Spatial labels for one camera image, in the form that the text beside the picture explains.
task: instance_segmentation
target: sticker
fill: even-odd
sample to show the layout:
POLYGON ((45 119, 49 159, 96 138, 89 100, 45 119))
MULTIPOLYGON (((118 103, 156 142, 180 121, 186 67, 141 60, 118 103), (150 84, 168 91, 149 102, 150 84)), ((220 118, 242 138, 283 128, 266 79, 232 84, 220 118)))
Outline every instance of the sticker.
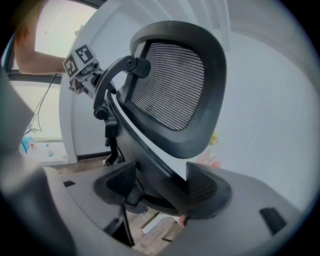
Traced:
POLYGON ((213 164, 215 157, 216 155, 214 154, 214 152, 208 149, 206 152, 199 155, 199 157, 196 159, 196 162, 198 164, 210 166, 213 164))
POLYGON ((215 161, 213 164, 211 164, 211 166, 215 167, 215 168, 220 168, 221 164, 218 161, 215 161))
POLYGON ((94 59, 94 56, 89 51, 86 45, 81 46, 80 48, 75 50, 75 53, 79 56, 80 60, 82 60, 83 64, 87 64, 88 62, 94 59))
POLYGON ((218 138, 218 134, 216 132, 213 133, 213 136, 209 142, 210 146, 214 146, 217 145, 219 143, 219 138, 218 138))
POLYGON ((63 65, 69 77, 72 77, 78 72, 78 67, 72 54, 63 62, 63 65))

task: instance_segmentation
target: black cable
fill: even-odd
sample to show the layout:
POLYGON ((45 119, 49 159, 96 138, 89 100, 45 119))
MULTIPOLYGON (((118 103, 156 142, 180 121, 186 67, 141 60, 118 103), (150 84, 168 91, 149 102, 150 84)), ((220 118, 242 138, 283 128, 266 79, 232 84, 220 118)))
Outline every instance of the black cable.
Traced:
POLYGON ((26 135, 26 134, 28 134, 28 133, 30 133, 30 132, 33 132, 33 133, 42 132, 41 125, 40 125, 40 119, 39 119, 40 110, 41 110, 41 106, 42 106, 42 104, 43 104, 43 102, 44 102, 44 100, 45 100, 45 98, 46 98, 46 96, 47 96, 47 93, 48 93, 48 91, 49 91, 49 89, 50 89, 50 87, 51 87, 51 85, 52 85, 52 83, 53 83, 53 81, 54 81, 54 79, 55 79, 56 76, 57 76, 57 74, 54 74, 54 76, 53 76, 53 78, 51 79, 50 84, 49 84, 46 92, 44 93, 44 95, 43 95, 42 98, 40 99, 38 105, 36 106, 36 108, 35 108, 35 110, 34 110, 34 112, 33 112, 33 113, 35 114, 35 116, 33 117, 32 121, 31 121, 31 123, 30 123, 30 125, 29 125, 29 127, 28 127, 28 131, 27 131, 24 135, 26 135), (37 118, 37 121, 38 121, 39 129, 33 128, 33 123, 34 123, 34 121, 36 120, 36 118, 37 118))
POLYGON ((26 154, 28 154, 28 153, 27 153, 27 149, 26 149, 25 144, 23 144, 23 142, 22 142, 22 141, 21 141, 21 144, 22 144, 22 146, 24 147, 25 153, 26 153, 26 154))

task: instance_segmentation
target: wooden floor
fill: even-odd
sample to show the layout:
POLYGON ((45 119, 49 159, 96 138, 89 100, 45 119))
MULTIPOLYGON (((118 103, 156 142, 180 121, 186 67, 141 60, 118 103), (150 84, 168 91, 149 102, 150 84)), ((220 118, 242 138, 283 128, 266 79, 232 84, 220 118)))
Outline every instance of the wooden floor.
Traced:
MULTIPOLYGON (((78 173, 103 167, 105 157, 79 161, 76 164, 52 166, 59 174, 78 173)), ((154 218, 157 211, 149 209, 146 213, 133 214, 127 212, 134 250, 146 255, 156 255, 177 237, 182 227, 171 217, 163 218, 150 232, 144 234, 142 228, 154 218)))

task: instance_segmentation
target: mesh backrest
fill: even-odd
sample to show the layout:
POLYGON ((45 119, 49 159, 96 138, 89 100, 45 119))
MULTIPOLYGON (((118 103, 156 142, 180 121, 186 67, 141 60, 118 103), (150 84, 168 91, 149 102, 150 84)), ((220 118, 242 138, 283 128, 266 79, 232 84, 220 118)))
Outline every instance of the mesh backrest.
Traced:
POLYGON ((138 78, 131 101, 164 126, 182 130, 202 92, 204 66, 193 51, 168 43, 152 43, 146 59, 151 69, 138 78))

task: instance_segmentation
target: person's arm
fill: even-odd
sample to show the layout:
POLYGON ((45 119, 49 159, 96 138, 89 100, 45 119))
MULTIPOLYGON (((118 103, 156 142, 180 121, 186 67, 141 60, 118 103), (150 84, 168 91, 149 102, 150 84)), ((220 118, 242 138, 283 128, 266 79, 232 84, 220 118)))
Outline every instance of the person's arm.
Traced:
POLYGON ((41 1, 28 14, 14 36, 14 55, 22 74, 46 75, 64 73, 64 58, 35 51, 37 23, 44 7, 41 1))

